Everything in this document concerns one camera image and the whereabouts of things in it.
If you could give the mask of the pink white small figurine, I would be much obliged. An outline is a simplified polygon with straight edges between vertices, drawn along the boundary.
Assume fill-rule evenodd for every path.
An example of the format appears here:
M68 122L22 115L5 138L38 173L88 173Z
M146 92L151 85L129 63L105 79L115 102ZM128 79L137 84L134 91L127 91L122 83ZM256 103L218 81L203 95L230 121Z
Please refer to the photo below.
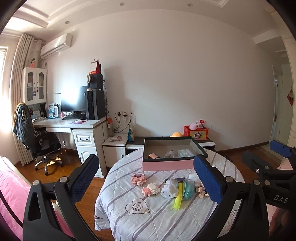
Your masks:
M202 182L200 182L196 187L195 191L198 193L199 198L209 197L208 192L206 191Z

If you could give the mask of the yellow highlighter pen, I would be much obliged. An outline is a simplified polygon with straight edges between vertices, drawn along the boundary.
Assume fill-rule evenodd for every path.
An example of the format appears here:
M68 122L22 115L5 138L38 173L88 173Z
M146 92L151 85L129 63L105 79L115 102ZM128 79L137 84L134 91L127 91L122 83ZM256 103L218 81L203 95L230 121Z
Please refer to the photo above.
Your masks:
M179 182L179 187L178 187L178 195L175 198L174 202L174 209L179 210L181 207L182 199L183 199L183 182Z

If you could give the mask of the white pink block toy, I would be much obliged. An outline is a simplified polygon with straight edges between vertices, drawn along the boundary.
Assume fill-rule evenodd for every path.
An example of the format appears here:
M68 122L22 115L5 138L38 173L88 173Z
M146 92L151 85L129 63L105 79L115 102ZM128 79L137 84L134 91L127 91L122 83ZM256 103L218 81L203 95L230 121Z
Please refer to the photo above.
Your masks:
M142 194L147 197L150 197L151 195L157 195L160 192L161 189L155 183L150 183L146 187L142 188Z

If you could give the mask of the pink bed cover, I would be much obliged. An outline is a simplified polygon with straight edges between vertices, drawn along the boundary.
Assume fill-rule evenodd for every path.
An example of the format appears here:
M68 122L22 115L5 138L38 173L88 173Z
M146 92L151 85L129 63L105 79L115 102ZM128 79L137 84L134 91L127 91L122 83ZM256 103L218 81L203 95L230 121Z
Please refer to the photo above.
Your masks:
M31 185L6 157L1 157L1 193L15 216L23 222ZM1 200L1 240L23 240L23 228Z

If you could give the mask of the red toy box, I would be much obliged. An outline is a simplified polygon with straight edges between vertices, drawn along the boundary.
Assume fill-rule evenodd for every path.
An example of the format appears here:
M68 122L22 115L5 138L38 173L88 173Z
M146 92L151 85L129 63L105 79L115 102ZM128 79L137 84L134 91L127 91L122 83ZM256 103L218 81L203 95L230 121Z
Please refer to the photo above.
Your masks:
M184 126L183 136L192 137L196 141L208 140L208 128L197 128L196 130L191 130L190 126Z

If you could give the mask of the black office chair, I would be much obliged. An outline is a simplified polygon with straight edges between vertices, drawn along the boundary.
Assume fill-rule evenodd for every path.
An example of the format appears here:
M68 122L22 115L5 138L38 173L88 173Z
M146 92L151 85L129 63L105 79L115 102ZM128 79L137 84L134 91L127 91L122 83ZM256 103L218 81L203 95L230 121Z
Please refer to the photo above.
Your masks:
M61 167L63 162L61 160L62 145L53 132L41 132L35 137L35 145L30 149L33 161L36 161L35 171L38 170L41 164L44 164L45 175L49 175L48 166L58 163Z

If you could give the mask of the pink plush toy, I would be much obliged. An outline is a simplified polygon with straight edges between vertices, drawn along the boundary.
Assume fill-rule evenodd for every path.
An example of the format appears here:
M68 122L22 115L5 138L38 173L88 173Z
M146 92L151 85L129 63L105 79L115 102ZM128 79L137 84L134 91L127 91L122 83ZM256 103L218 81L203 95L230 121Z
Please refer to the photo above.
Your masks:
M189 125L189 129L190 130L196 130L198 128L198 124L197 123L192 123Z

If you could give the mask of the white booklet in box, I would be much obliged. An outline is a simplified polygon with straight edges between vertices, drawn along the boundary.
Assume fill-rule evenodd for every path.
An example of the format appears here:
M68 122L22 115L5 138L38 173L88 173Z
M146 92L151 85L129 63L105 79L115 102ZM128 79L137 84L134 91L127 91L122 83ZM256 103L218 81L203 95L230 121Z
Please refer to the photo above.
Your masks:
M193 156L195 156L195 154L193 154L189 149L178 150L178 157L179 158L193 157Z

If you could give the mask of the striped white quilt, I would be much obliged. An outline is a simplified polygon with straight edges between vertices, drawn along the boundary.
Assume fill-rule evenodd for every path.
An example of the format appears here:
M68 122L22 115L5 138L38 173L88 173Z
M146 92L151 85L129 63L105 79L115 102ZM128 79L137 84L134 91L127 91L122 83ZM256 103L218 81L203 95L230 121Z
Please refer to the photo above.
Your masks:
M110 229L115 240L192 240L217 203L194 193L176 210L174 199L144 196L132 184L132 175L142 172L142 155L136 150L112 166L95 202L95 229Z

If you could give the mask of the white computer desk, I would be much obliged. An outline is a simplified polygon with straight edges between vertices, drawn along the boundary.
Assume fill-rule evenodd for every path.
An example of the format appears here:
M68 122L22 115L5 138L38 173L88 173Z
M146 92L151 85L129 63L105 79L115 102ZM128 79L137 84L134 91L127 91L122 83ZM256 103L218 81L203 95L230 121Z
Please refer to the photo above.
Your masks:
M99 169L95 176L105 178L106 161L102 144L107 140L106 117L100 120L63 120L62 118L44 119L34 123L36 128L57 134L64 149L76 149L83 163L94 154L99 158Z

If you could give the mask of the orange plush toy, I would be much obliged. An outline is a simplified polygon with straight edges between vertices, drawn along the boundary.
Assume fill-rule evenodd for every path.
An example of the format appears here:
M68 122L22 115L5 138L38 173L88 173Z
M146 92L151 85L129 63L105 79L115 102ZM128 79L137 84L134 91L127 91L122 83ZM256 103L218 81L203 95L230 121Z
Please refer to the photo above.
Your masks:
M171 137L182 137L182 136L183 136L183 134L180 133L180 132L174 132L174 133L171 135Z

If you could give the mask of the pink storage box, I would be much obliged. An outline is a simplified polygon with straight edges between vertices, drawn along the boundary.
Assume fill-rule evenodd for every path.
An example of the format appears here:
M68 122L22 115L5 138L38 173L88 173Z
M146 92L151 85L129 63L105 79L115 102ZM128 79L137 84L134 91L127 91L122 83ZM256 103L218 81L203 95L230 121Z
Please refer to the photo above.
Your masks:
M147 137L144 140L142 169L173 171L193 168L194 157L178 157L178 150L189 149L195 156L208 157L192 137Z

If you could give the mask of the dark jacket on chair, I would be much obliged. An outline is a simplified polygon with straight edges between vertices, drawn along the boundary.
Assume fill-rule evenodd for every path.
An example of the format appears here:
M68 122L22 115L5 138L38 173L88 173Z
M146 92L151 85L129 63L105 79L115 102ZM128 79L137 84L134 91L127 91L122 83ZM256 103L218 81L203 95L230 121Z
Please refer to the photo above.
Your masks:
M35 138L38 134L32 122L30 109L23 102L16 107L13 133L27 149L35 147Z

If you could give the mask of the low white black cabinet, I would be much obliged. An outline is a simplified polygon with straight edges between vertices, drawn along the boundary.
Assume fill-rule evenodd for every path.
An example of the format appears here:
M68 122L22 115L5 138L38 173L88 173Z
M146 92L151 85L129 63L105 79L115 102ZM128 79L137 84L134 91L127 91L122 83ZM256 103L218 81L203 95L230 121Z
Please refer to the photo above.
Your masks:
M110 139L106 140L102 146L107 167L111 168L118 160L124 158L130 153L134 153L136 150L140 150L139 160L142 161L145 138L147 137L136 137L134 142L129 142L127 140L111 142ZM205 151L207 148L215 146L215 144L210 141L196 142L199 143Z

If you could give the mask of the black keyboard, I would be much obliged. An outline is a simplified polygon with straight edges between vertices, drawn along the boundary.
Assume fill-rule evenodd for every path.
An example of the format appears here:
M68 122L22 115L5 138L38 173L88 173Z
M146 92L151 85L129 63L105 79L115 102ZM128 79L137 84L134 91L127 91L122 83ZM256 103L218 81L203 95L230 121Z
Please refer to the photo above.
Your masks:
M62 120L86 120L86 114L69 114L62 118Z

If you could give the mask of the black computer monitor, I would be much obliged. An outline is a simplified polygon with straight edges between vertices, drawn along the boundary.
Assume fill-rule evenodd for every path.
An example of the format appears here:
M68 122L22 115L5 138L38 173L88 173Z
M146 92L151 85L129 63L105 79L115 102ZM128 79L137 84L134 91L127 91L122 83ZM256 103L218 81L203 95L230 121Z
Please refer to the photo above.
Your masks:
M87 86L67 88L61 93L61 111L81 118L85 115L85 92Z

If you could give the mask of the black computer tower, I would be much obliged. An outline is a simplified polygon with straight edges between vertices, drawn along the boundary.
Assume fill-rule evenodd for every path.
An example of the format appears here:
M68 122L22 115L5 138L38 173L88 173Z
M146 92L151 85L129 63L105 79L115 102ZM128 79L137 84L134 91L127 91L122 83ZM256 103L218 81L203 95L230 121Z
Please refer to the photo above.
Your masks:
M93 89L85 92L86 118L100 120L106 116L105 95L103 90Z

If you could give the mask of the white glass door cabinet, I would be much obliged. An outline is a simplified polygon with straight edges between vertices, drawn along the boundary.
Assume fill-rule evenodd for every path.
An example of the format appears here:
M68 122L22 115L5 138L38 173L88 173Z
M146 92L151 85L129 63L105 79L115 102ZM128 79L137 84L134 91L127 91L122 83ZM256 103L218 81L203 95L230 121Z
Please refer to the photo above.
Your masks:
M22 71L22 102L26 105L46 103L47 70L26 67Z

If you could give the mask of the black speaker box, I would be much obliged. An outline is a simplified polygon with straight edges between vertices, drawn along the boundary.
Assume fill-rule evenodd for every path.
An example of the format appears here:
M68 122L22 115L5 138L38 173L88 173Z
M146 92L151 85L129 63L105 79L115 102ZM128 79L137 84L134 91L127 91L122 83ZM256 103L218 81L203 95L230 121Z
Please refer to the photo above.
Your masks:
M87 76L88 88L89 89L103 89L103 76L101 74L90 74Z

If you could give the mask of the red paper bag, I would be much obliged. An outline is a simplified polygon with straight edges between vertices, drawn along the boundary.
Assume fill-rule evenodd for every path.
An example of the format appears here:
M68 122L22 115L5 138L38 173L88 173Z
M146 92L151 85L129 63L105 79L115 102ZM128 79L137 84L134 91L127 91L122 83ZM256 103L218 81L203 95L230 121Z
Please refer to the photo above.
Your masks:
M101 64L99 59L94 59L90 62L89 74L101 74Z

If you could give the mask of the red doll on cabinet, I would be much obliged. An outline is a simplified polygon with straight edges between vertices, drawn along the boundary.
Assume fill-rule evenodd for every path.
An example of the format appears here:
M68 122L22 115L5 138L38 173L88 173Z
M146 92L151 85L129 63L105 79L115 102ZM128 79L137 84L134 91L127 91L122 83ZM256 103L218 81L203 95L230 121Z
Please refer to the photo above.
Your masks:
M36 59L33 58L30 63L30 68L36 68Z

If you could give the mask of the beige curtain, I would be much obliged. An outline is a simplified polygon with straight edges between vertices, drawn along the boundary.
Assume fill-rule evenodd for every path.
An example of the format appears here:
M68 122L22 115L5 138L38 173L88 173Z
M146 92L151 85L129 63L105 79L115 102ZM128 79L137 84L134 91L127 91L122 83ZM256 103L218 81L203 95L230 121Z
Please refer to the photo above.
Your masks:
M15 51L13 64L11 68L10 78L10 102L11 102L11 118L12 128L15 125L15 112L17 105L22 102L22 72L25 68L29 51L34 42L34 37L28 34L22 34ZM23 144L18 140L17 136L13 133L16 152L22 166L29 164L32 161L32 155L25 149Z

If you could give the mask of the white air conditioner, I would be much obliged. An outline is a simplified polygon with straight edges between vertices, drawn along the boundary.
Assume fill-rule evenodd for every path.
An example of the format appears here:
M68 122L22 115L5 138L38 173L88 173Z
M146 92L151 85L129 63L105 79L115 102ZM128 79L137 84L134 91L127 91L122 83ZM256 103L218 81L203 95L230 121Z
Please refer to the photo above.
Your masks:
M47 59L53 54L59 53L71 47L73 35L66 33L50 41L41 48L41 58Z

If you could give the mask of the wall power socket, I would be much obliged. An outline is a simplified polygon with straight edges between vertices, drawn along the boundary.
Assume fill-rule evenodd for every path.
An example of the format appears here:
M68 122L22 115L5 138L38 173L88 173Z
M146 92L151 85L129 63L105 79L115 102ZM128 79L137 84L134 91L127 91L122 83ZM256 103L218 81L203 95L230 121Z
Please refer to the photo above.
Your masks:
M120 118L122 118L124 121L127 121L127 119L131 118L134 116L134 111L133 110L129 110L129 111L117 111L115 113L115 116L117 117L117 119L119 120Z

